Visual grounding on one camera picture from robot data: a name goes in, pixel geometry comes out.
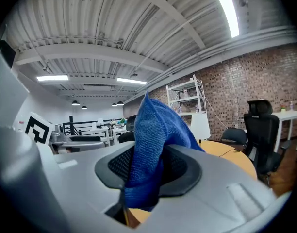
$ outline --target shelving unit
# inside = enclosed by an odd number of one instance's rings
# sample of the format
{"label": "shelving unit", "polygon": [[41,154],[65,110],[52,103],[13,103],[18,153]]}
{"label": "shelving unit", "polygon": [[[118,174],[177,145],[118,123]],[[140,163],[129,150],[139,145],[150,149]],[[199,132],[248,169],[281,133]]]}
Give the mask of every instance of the shelving unit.
{"label": "shelving unit", "polygon": [[[195,75],[193,75],[193,77],[188,82],[178,84],[173,87],[168,87],[168,85],[167,85],[166,88],[167,88],[167,96],[168,96],[168,106],[170,108],[176,102],[180,104],[185,101],[193,101],[193,100],[198,101],[199,112],[182,112],[182,113],[178,113],[178,115],[191,116],[196,113],[207,113],[206,98],[205,98],[205,93],[203,90],[202,81],[196,79]],[[183,92],[184,90],[189,90],[189,89],[196,89],[196,96],[180,99],[179,93]],[[174,100],[170,100],[170,95],[169,95],[170,91],[175,91],[177,93]]]}

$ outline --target black office chair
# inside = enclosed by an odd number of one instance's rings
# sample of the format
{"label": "black office chair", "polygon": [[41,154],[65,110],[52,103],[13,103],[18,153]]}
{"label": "black office chair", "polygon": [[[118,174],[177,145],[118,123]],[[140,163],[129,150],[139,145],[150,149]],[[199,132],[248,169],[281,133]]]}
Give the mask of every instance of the black office chair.
{"label": "black office chair", "polygon": [[126,130],[130,131],[124,134],[121,134],[118,138],[119,143],[123,143],[123,142],[131,142],[134,141],[134,121],[137,115],[131,116],[128,118],[127,120],[127,124],[126,124]]}
{"label": "black office chair", "polygon": [[228,128],[223,132],[220,142],[230,145],[232,144],[232,142],[225,142],[223,140],[230,140],[236,144],[242,145],[244,151],[247,145],[248,136],[247,133],[242,129]]}
{"label": "black office chair", "polygon": [[269,172],[275,172],[291,141],[286,141],[281,146],[282,154],[275,153],[274,147],[279,127],[279,119],[271,115],[272,107],[267,100],[248,101],[249,113],[244,114],[247,129],[247,146],[244,154],[249,156],[253,147],[256,148],[253,164],[258,178],[265,175],[269,185]]}

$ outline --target round table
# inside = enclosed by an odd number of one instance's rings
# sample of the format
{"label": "round table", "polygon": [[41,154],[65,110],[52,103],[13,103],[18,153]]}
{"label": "round table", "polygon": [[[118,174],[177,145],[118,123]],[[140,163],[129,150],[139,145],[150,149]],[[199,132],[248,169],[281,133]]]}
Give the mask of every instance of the round table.
{"label": "round table", "polygon": [[[236,151],[234,147],[214,141],[202,141],[199,145],[207,154],[219,156],[233,162],[257,180],[253,163],[245,154]],[[130,208],[129,210],[140,223],[144,223],[151,213],[140,209]]]}

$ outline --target red brick wall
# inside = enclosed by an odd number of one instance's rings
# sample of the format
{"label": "red brick wall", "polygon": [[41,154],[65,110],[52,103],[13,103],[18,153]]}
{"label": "red brick wall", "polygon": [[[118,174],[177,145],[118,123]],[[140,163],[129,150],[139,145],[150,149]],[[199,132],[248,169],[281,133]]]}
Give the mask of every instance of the red brick wall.
{"label": "red brick wall", "polygon": [[[193,74],[201,79],[205,95],[216,114],[227,127],[245,128],[243,114],[248,111],[248,100],[267,99],[273,111],[293,101],[297,110],[297,44],[273,47],[245,54],[210,66],[168,85],[188,81]],[[166,87],[150,92],[150,98],[167,102]],[[196,102],[185,103],[185,110],[195,110]],[[212,139],[219,140],[225,128],[207,105]],[[184,120],[190,123],[191,117]],[[287,137],[289,122],[283,124],[282,138]],[[292,136],[297,135],[297,121]]]}

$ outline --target ceiling beam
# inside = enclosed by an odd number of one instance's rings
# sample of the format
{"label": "ceiling beam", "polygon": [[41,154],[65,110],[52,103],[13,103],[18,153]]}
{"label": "ceiling beam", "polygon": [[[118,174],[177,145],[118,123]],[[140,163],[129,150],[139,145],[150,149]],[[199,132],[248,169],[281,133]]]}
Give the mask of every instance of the ceiling beam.
{"label": "ceiling beam", "polygon": [[[87,91],[87,90],[60,90],[57,92],[58,96],[85,96],[85,95],[99,95],[99,96],[116,96],[118,91]],[[135,92],[120,91],[120,96],[133,96]]]}
{"label": "ceiling beam", "polygon": [[108,78],[100,78],[100,77],[69,77],[68,80],[62,81],[42,81],[40,84],[42,85],[64,85],[64,84],[107,84],[107,85],[118,85],[118,86],[126,86],[126,87],[142,87],[141,84],[136,83],[125,83],[118,82],[116,79],[108,79]]}
{"label": "ceiling beam", "polygon": [[238,36],[181,61],[138,89],[137,94],[128,99],[126,103],[143,96],[147,91],[152,91],[217,63],[246,53],[291,43],[297,43],[297,31],[292,26],[279,26]]}
{"label": "ceiling beam", "polygon": [[66,101],[110,101],[110,102],[118,102],[118,101],[126,101],[127,98],[121,98],[121,97],[67,97]]}
{"label": "ceiling beam", "polygon": [[249,33],[260,30],[262,24],[263,0],[247,0],[249,12]]}
{"label": "ceiling beam", "polygon": [[[112,62],[119,62],[131,66],[137,66],[144,60],[144,56],[106,46],[85,44],[85,43],[65,43],[52,44],[36,48],[37,52],[45,59],[61,59],[61,58],[83,58],[97,59]],[[16,64],[23,65],[35,61],[41,61],[41,58],[36,53],[35,49],[29,49],[19,54]],[[162,73],[167,70],[167,66],[158,61],[147,59],[141,68],[153,72]]]}
{"label": "ceiling beam", "polygon": [[[166,0],[146,0],[146,1],[151,2],[152,4],[159,7],[161,10],[166,12],[179,25],[182,25],[187,22],[185,17]],[[196,32],[196,30],[192,27],[190,23],[186,23],[183,28],[186,30],[189,36],[197,43],[197,45],[201,50],[206,48],[199,34]]]}

